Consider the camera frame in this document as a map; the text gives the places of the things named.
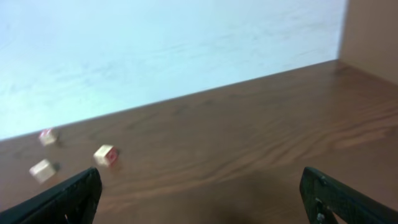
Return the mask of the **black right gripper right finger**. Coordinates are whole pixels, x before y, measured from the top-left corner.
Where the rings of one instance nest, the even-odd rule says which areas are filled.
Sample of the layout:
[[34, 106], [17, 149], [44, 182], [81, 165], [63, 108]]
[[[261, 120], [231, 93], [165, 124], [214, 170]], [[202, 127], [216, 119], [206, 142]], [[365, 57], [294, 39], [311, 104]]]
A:
[[300, 194], [311, 224], [346, 223], [393, 224], [397, 211], [313, 168], [305, 167]]

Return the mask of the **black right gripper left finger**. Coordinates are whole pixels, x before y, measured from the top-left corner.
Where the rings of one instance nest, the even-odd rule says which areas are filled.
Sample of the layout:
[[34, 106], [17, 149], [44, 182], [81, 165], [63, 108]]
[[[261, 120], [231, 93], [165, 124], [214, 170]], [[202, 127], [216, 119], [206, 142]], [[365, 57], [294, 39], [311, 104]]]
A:
[[1, 212], [1, 223], [92, 224], [102, 193], [100, 173], [95, 167]]

